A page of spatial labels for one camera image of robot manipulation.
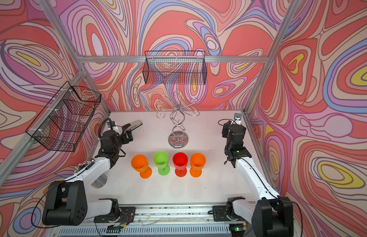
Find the orange wine glass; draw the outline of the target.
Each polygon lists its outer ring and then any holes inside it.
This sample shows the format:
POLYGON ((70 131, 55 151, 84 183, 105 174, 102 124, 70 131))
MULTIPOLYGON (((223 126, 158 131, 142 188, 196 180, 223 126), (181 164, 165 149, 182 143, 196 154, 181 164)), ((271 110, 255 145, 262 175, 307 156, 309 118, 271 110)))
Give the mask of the orange wine glass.
POLYGON ((144 155, 134 156, 131 160, 131 166, 143 179, 148 179, 152 175, 152 169, 149 167, 147 158, 144 155))
POLYGON ((201 153, 195 153, 190 158, 190 175, 198 178, 202 175, 202 169, 206 164, 206 157, 201 153))

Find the green plastic wine glass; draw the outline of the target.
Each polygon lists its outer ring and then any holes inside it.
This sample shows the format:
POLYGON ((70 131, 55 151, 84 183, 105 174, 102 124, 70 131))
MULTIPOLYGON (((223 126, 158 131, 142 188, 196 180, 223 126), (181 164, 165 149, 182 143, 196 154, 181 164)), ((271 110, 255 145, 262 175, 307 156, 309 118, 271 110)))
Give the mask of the green plastic wine glass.
POLYGON ((153 162, 158 168, 158 173, 161 176, 166 176, 170 173, 169 156, 166 152, 156 152, 153 156, 153 162))

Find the red plastic wine glass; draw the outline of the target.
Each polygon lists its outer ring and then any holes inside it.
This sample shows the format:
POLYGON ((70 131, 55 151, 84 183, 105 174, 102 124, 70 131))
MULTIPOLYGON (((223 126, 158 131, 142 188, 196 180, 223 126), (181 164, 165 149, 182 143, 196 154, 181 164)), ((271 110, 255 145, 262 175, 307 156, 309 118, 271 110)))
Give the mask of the red plastic wine glass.
POLYGON ((176 176, 185 177, 187 174, 188 156, 182 152, 174 154, 173 164, 176 176))

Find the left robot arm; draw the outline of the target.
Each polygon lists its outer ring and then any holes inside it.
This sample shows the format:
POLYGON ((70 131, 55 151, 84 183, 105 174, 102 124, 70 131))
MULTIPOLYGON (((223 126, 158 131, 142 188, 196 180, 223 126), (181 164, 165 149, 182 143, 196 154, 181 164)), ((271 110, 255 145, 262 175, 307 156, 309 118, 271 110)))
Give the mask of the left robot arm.
POLYGON ((115 166, 119 158, 126 156, 122 146, 134 140, 132 132, 142 124, 141 120, 136 120, 118 126, 110 118, 103 120, 98 131, 98 154, 69 178, 53 182, 43 195, 45 204, 40 229, 78 226, 91 218, 105 223, 118 222, 122 212, 117 199, 88 201, 86 192, 115 166))

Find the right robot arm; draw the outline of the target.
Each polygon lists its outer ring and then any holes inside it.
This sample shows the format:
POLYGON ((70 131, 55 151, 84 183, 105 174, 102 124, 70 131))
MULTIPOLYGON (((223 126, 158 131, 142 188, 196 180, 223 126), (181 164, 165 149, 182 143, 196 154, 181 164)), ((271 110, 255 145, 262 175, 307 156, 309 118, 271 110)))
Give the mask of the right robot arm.
POLYGON ((292 237, 296 202, 281 196, 258 171, 251 153, 244 146, 246 130, 236 118, 228 119, 222 125, 226 161, 245 179, 255 201, 252 205, 242 197, 229 198, 228 215, 246 220, 257 237, 292 237))

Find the grey black stapler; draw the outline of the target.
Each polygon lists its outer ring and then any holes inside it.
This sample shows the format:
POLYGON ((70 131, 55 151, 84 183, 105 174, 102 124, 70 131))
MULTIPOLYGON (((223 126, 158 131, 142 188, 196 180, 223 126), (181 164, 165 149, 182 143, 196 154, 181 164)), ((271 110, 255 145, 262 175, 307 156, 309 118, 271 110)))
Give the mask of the grey black stapler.
POLYGON ((143 125, 143 122, 141 120, 135 120, 130 123, 130 126, 127 128, 127 130, 133 131, 142 125, 143 125))

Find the metal cup of pens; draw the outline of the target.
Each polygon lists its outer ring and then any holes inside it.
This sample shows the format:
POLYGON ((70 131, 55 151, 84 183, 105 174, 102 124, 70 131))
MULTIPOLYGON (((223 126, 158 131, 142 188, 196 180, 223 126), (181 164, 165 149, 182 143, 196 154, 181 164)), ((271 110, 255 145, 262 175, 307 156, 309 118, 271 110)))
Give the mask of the metal cup of pens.
POLYGON ((87 189, 101 175, 109 170, 109 162, 107 160, 95 161, 92 160, 86 166, 79 168, 75 172, 73 181, 82 181, 84 188, 87 189))

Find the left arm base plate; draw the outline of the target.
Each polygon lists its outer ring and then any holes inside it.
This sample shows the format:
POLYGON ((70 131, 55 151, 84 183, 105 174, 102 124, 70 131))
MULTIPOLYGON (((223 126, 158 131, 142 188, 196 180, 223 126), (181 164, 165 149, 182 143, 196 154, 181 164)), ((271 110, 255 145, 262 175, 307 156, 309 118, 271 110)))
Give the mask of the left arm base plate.
POLYGON ((120 223, 130 224, 134 221, 136 208, 134 206, 123 206, 119 210, 107 215, 100 215, 94 218, 95 223, 120 223))

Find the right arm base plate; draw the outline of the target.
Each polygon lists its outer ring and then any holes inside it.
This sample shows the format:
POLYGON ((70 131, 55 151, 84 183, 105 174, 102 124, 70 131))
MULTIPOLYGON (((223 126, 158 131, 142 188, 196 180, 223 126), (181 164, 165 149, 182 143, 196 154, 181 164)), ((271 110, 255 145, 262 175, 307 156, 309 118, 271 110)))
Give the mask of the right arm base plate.
POLYGON ((236 215, 232 210, 229 210, 226 205, 214 205, 212 206, 212 210, 208 211, 208 214, 212 215, 216 222, 245 221, 244 218, 236 215))

